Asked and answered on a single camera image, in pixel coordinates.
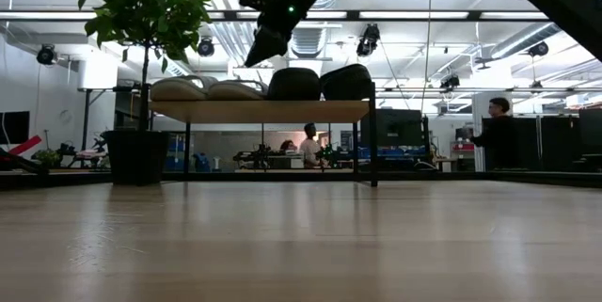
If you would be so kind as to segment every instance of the spotlight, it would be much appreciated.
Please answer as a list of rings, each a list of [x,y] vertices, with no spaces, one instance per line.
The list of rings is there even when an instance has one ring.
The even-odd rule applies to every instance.
[[[357,45],[357,56],[370,56],[378,46],[377,42],[379,40],[380,30],[378,30],[378,25],[368,24],[368,27],[364,31],[364,34],[361,36],[359,44]]]
[[[201,38],[197,52],[202,57],[212,56],[215,53],[213,39],[210,37]]]
[[[549,47],[545,42],[539,42],[529,48],[527,54],[530,56],[545,56],[549,52]]]
[[[541,81],[533,81],[533,83],[529,87],[533,88],[533,89],[537,89],[537,88],[543,88],[544,86],[542,85]]]
[[[441,88],[449,89],[460,86],[460,78],[458,75],[454,74],[448,77],[445,81],[441,81]]]
[[[52,44],[42,44],[38,56],[36,56],[36,60],[44,66],[55,65],[58,61],[58,54],[55,52],[55,46]]]

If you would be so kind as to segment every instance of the man in black jacket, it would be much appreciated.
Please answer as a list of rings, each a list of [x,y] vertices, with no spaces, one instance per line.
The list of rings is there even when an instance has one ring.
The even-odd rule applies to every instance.
[[[485,147],[491,153],[493,168],[520,167],[518,158],[518,139],[513,117],[507,115],[510,103],[504,98],[495,98],[489,101],[489,115],[491,121],[481,136],[474,136],[471,141],[477,147]]]

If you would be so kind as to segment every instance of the black cushion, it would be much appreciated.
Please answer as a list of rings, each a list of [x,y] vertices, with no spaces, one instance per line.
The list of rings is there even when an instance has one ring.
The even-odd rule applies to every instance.
[[[318,101],[320,78],[307,68],[285,68],[274,73],[267,99],[272,101]]]
[[[328,72],[320,78],[320,84],[327,100],[363,100],[372,91],[370,72],[360,64]]]

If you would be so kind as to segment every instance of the desk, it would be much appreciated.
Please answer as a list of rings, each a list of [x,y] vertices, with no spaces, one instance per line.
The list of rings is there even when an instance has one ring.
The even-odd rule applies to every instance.
[[[369,101],[182,101],[150,102],[150,110],[186,123],[184,176],[187,179],[192,123],[261,123],[261,143],[265,123],[353,123],[354,153],[357,159],[357,123],[366,115],[371,129],[371,186],[377,186],[375,84]],[[353,174],[358,174],[354,162]]]

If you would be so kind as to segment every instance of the beige cushion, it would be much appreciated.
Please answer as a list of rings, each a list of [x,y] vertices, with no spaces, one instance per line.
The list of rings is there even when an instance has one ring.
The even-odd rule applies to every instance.
[[[217,83],[210,76],[178,76],[157,81],[150,87],[152,101],[203,101],[208,88]]]
[[[210,101],[258,101],[265,100],[267,86],[259,84],[259,91],[245,82],[222,81],[209,87],[208,100]]]

